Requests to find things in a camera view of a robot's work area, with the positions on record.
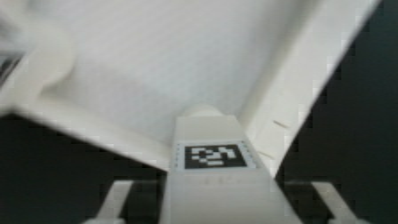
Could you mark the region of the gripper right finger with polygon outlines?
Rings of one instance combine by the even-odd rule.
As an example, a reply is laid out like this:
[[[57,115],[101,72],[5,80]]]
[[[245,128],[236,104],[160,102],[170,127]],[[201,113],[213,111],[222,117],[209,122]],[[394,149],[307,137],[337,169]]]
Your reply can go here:
[[[288,181],[284,193],[304,224],[371,224],[357,217],[330,182]]]

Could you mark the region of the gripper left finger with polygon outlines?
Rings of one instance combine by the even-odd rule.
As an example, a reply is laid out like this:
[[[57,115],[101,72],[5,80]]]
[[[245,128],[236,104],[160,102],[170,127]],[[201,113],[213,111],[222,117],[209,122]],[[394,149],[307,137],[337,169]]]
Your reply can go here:
[[[96,215],[81,224],[156,224],[161,187],[154,180],[117,180]]]

